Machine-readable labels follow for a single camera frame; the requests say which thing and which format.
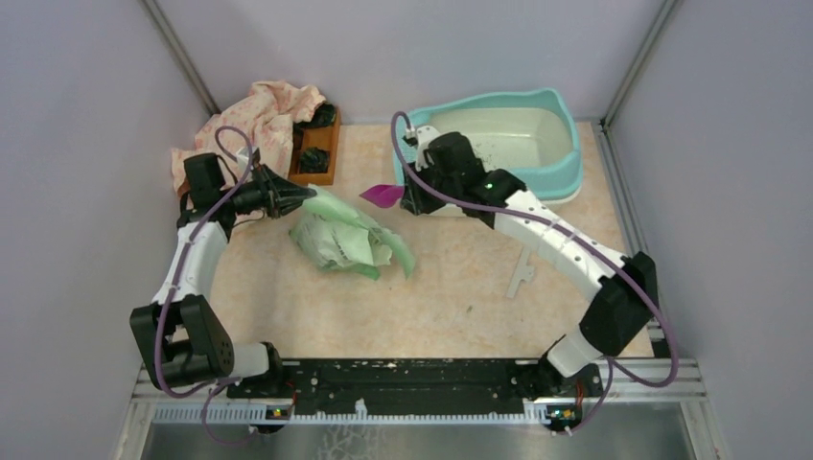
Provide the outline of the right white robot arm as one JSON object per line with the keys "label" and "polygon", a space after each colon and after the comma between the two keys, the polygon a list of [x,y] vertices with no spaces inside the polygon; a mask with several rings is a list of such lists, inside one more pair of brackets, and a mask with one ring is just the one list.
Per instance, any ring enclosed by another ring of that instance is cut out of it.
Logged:
{"label": "right white robot arm", "polygon": [[511,172],[485,170],[470,140],[457,131],[410,128],[397,143],[416,150],[413,161],[402,163],[406,208],[412,214],[455,205],[548,261],[589,301],[575,329],[543,355],[545,391],[566,394],[578,372],[601,357],[618,356],[652,319],[657,275],[649,256],[626,256],[585,236]]}

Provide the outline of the green litter bag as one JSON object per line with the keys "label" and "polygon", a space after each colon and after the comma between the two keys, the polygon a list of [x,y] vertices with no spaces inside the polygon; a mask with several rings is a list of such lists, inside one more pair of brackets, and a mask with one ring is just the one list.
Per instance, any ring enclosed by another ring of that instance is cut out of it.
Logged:
{"label": "green litter bag", "polygon": [[411,277],[416,259],[405,240],[329,191],[310,185],[300,219],[289,231],[302,253],[323,271],[358,273],[373,281],[396,262]]}

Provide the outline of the white bag clip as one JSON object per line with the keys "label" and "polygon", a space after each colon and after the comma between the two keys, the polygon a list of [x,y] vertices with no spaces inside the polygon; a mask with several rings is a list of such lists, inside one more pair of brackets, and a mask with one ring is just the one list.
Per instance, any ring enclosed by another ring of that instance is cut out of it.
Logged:
{"label": "white bag clip", "polygon": [[505,292],[506,298],[513,299],[517,295],[522,283],[529,283],[533,280],[535,267],[530,263],[531,255],[532,250],[528,247],[524,247],[515,265],[507,291]]}

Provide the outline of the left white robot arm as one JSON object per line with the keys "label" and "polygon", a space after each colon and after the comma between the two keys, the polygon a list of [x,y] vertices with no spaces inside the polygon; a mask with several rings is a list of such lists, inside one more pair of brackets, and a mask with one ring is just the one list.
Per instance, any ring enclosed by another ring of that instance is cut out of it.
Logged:
{"label": "left white robot arm", "polygon": [[215,153],[183,163],[189,189],[176,224],[177,248],[168,275],[151,302],[134,309],[129,325],[152,384],[182,398],[211,381],[249,380],[266,397],[288,382],[277,350],[268,342],[237,345],[217,318],[208,298],[217,266],[239,216],[262,212],[278,219],[316,196],[254,162],[244,151],[242,175],[225,187]]}

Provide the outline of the purple plastic scoop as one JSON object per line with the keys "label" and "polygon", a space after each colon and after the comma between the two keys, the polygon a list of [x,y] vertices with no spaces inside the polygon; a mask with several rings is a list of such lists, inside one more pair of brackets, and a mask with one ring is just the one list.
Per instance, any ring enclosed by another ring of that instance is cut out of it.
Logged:
{"label": "purple plastic scoop", "polygon": [[378,184],[360,194],[360,197],[379,208],[391,208],[404,196],[405,187],[395,184]]}

